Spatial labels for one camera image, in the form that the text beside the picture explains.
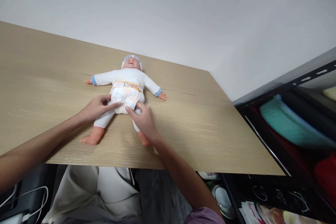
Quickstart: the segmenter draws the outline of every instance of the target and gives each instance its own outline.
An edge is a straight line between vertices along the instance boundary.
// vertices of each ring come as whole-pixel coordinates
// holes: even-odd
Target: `wooden table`
[[[83,79],[120,69],[131,54],[4,22],[0,52],[0,154],[109,93],[111,86],[86,85]],[[137,56],[168,96],[162,101],[145,91],[158,130],[195,170],[284,175],[207,71]],[[116,115],[100,144],[80,144],[92,125],[76,131],[46,162],[164,168],[152,147],[142,147],[129,115]]]

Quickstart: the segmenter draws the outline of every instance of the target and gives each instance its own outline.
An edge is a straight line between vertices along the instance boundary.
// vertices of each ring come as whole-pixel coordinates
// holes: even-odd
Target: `doll hat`
[[[121,69],[123,68],[124,64],[125,64],[125,61],[128,59],[128,58],[135,58],[139,61],[139,64],[140,64],[140,70],[142,71],[142,64],[141,64],[141,60],[135,56],[135,55],[128,55],[124,58],[124,60],[122,61],[122,64],[121,64]]]

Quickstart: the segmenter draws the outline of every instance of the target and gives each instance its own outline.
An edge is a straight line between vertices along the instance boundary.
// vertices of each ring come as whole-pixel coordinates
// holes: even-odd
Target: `doll foot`
[[[142,131],[138,132],[138,137],[139,137],[139,139],[140,139],[140,141],[141,141],[141,143],[142,143],[143,146],[147,147],[147,146],[152,145],[150,143],[150,141],[147,139],[146,135]]]
[[[87,145],[96,145],[99,142],[99,139],[94,139],[92,136],[85,136],[79,142],[85,143]]]
[[[92,133],[89,136],[83,137],[79,142],[88,144],[88,145],[96,145],[104,134],[104,129],[94,126],[92,129]]]

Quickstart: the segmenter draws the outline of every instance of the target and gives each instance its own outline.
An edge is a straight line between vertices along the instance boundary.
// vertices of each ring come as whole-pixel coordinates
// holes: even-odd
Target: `red container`
[[[336,153],[319,162],[314,169],[315,178],[327,192],[336,209]]]

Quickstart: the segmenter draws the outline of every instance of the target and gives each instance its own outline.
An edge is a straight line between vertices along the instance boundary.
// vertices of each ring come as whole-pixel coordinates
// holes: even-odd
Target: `teal bowl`
[[[336,142],[295,114],[279,94],[260,107],[260,115],[283,138],[307,149],[336,149]]]

